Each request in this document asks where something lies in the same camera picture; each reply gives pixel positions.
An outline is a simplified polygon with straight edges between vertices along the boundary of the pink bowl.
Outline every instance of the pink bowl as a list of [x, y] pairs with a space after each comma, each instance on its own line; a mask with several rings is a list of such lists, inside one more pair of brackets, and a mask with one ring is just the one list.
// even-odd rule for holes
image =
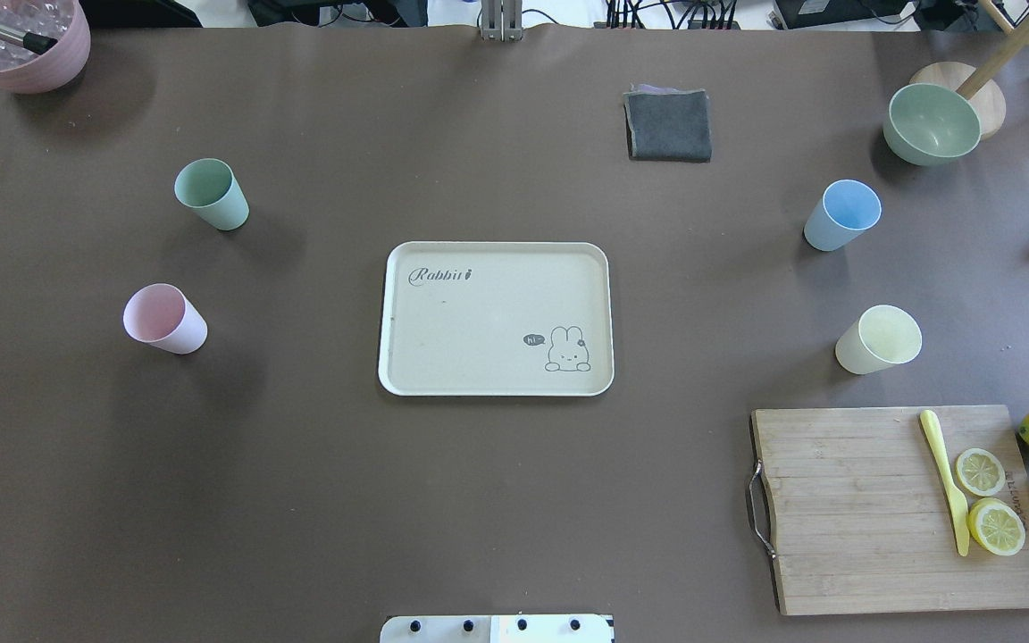
[[[8, 0], [16, 7], [22, 0]], [[58, 38], [58, 44], [42, 53], [16, 66], [0, 71], [0, 88], [15, 94], [40, 94], [68, 84], [85, 66], [90, 57], [90, 25], [81, 4], [74, 0], [74, 15], [66, 33]]]

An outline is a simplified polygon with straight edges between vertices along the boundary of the wooden round base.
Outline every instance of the wooden round base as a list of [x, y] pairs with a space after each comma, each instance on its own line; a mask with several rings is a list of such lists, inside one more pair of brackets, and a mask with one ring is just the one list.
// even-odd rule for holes
[[[948, 90], [958, 90], [974, 72], [975, 68], [963, 63], [935, 63], [916, 72], [916, 76], [911, 77], [911, 82], [931, 82], [947, 86]], [[969, 102], [975, 107], [979, 124], [983, 130], [983, 135], [980, 135], [979, 139], [985, 141], [1003, 127], [1003, 118], [1007, 114], [1007, 102], [1003, 98], [1003, 91], [999, 90], [995, 81], [989, 80]]]

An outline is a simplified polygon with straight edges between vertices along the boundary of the green bowl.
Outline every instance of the green bowl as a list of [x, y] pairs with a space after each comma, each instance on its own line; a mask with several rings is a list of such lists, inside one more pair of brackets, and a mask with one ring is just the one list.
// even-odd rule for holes
[[884, 118], [887, 146], [914, 165], [943, 165], [974, 150], [979, 114], [947, 86], [916, 82], [891, 97]]

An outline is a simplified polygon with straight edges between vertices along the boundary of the white bracket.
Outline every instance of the white bracket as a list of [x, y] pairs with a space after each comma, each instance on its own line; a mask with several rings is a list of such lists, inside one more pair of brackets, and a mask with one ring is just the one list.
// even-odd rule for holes
[[523, 0], [483, 0], [483, 40], [523, 40]]
[[600, 614], [492, 614], [392, 617], [380, 643], [613, 643], [613, 617]]

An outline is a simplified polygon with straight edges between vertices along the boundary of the yellow knife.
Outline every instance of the yellow knife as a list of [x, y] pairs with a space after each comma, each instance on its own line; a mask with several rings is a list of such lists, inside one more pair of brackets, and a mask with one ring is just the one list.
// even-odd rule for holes
[[931, 456], [935, 458], [935, 467], [939, 470], [939, 479], [944, 480], [944, 493], [947, 494], [948, 509], [951, 509], [951, 526], [955, 528], [955, 548], [960, 557], [966, 557], [967, 546], [971, 544], [971, 531], [967, 530], [967, 497], [955, 486], [951, 478], [951, 466], [948, 464], [947, 446], [944, 444], [944, 432], [939, 429], [939, 419], [934, 410], [928, 408], [919, 415], [919, 423], [924, 426], [927, 444], [931, 448]]

